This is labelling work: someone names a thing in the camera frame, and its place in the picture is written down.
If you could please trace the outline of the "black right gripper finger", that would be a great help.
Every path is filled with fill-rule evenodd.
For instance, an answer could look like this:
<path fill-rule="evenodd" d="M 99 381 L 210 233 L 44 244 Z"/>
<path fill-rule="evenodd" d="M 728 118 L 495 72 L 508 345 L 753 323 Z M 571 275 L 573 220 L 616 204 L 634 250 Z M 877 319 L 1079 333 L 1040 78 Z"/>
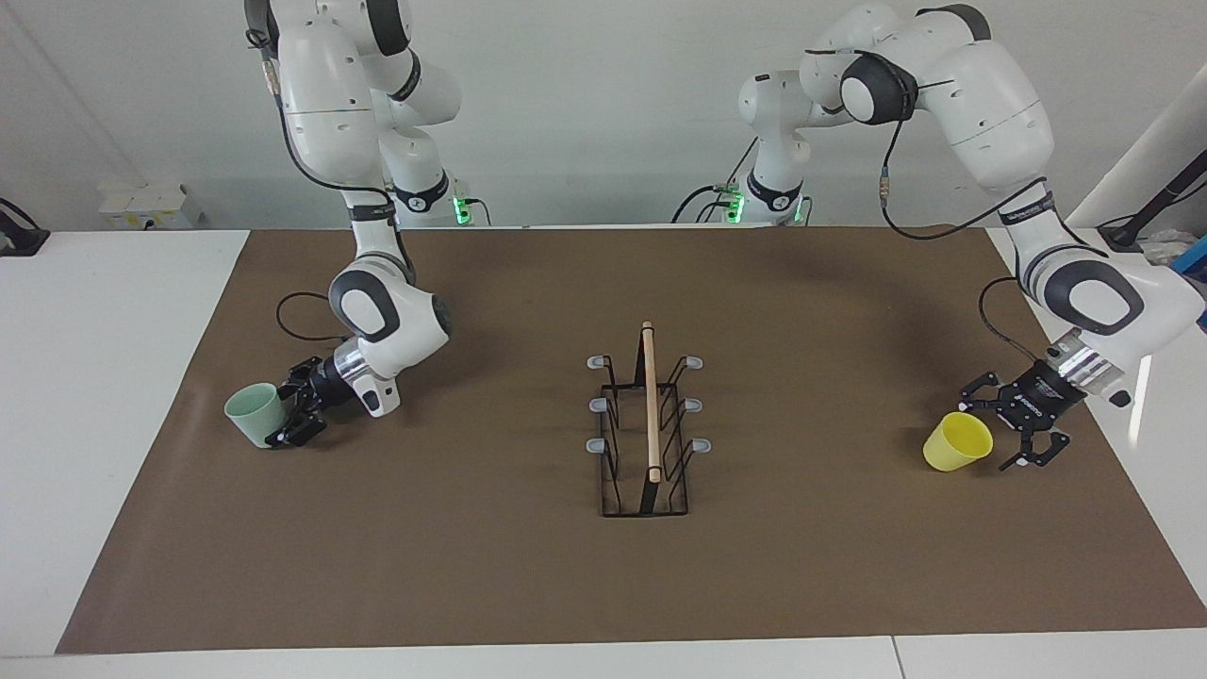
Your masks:
<path fill-rule="evenodd" d="M 320 405 L 321 396 L 315 386 L 315 375 L 323 365 L 323 359 L 311 356 L 299 364 L 290 367 L 288 375 L 279 387 L 276 387 L 276 399 L 282 404 L 293 405 Z"/>
<path fill-rule="evenodd" d="M 319 412 L 302 412 L 296 417 L 288 417 L 279 428 L 272 431 L 264 443 L 269 450 L 302 447 L 326 429 L 327 421 Z"/>

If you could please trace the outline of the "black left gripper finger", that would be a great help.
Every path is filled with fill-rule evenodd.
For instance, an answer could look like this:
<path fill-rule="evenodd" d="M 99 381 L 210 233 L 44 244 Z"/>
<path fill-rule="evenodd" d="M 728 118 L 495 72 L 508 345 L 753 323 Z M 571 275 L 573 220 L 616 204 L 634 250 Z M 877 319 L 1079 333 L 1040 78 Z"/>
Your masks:
<path fill-rule="evenodd" d="M 991 390 L 993 394 L 978 397 L 978 392 L 982 390 Z M 998 373 L 982 373 L 960 391 L 960 411 L 978 411 L 978 409 L 1008 411 L 1008 409 L 1015 408 L 1013 405 L 1015 391 L 1018 391 L 1018 384 L 1004 382 Z"/>
<path fill-rule="evenodd" d="M 1018 431 L 1018 434 L 1020 435 L 1018 453 L 1001 463 L 1001 472 L 1009 470 L 1011 467 L 1046 467 L 1072 441 L 1065 431 L 1042 431 L 1042 434 L 1049 437 L 1049 443 L 1046 447 L 1043 447 L 1043 451 L 1037 451 L 1034 450 L 1034 435 L 1037 435 L 1034 431 L 1024 428 Z"/>

